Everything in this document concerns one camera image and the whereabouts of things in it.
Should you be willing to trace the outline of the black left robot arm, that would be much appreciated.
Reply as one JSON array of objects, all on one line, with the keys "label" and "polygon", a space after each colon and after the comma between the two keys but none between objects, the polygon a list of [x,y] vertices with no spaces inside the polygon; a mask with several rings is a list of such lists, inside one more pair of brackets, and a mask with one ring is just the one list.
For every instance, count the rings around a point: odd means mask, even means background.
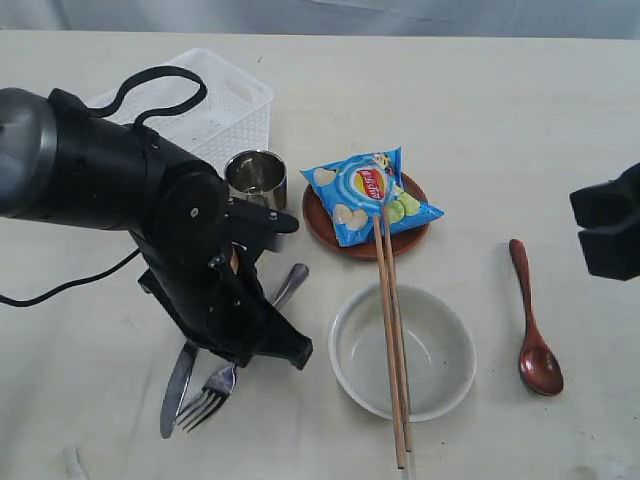
[{"label": "black left robot arm", "polygon": [[233,197],[209,163],[147,125],[154,116],[193,109],[206,86],[130,124],[111,121],[130,90],[162,77],[195,74],[146,69],[101,108],[61,89],[45,97],[3,89],[1,214],[128,232],[147,265],[140,285],[189,341],[240,366],[265,356],[303,368],[312,341],[267,300],[256,270],[261,254],[279,235],[295,232],[298,220]]}]

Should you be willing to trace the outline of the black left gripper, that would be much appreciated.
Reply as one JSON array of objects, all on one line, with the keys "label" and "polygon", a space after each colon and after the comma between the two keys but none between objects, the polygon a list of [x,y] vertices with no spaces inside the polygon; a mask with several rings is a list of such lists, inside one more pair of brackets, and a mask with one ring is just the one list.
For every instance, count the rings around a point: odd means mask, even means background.
[{"label": "black left gripper", "polygon": [[148,268],[138,283],[195,346],[241,367],[258,356],[304,369],[312,340],[266,299],[254,266],[234,271],[222,264],[191,271],[148,245],[140,250]]}]

